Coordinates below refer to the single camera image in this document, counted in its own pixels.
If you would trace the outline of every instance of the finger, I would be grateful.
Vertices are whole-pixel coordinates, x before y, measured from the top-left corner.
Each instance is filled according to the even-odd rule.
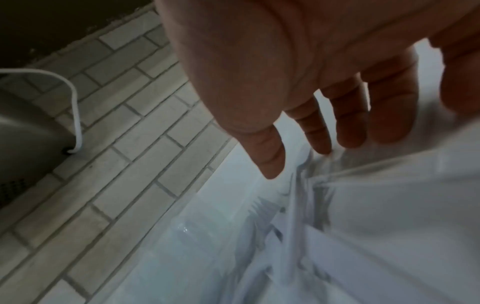
[[[274,125],[255,133],[229,131],[243,146],[267,179],[276,178],[285,166],[285,147]]]
[[[321,89],[330,99],[336,118],[336,138],[346,148],[356,148],[367,139],[367,99],[362,81],[351,77]]]
[[[459,114],[480,111],[480,8],[431,37],[430,43],[441,49],[445,63],[443,104]]]
[[[315,151],[320,154],[329,154],[332,151],[330,134],[314,96],[293,109],[285,110],[285,113],[300,125]]]
[[[405,137],[414,125],[419,98],[418,56],[413,47],[363,71],[368,83],[368,134],[390,143]]]

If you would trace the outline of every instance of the tile floor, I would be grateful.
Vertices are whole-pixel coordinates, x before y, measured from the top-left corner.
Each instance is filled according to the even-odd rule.
[[[40,66],[78,88],[84,147],[0,209],[2,303],[93,302],[236,144],[199,101],[152,7],[115,24]],[[65,85],[29,75],[0,86],[73,131]]]

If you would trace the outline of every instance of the white cable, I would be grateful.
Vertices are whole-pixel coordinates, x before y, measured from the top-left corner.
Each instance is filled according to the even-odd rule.
[[[82,127],[80,126],[80,114],[79,114],[79,105],[78,105],[78,93],[75,85],[68,80],[67,78],[59,75],[57,73],[53,73],[50,71],[39,70],[39,69],[0,69],[0,74],[23,74],[23,73],[31,73],[31,74],[43,74],[55,77],[60,79],[64,83],[66,83],[71,90],[71,111],[73,114],[73,125],[75,127],[75,147],[67,152],[70,154],[77,153],[80,148],[82,147]]]

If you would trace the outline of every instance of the palm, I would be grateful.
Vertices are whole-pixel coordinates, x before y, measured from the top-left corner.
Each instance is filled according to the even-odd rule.
[[[452,46],[480,31],[478,1],[157,1],[202,100],[267,177],[278,175],[285,161],[273,126],[282,111],[319,153],[329,153],[331,142],[313,98],[317,89],[331,100],[343,146],[359,146],[367,134],[379,142],[398,140],[414,122],[418,98],[410,46],[431,37],[455,53]],[[471,94],[458,101],[451,93],[476,87],[471,78],[459,81],[463,69],[447,66],[443,101],[458,111],[477,110]]]

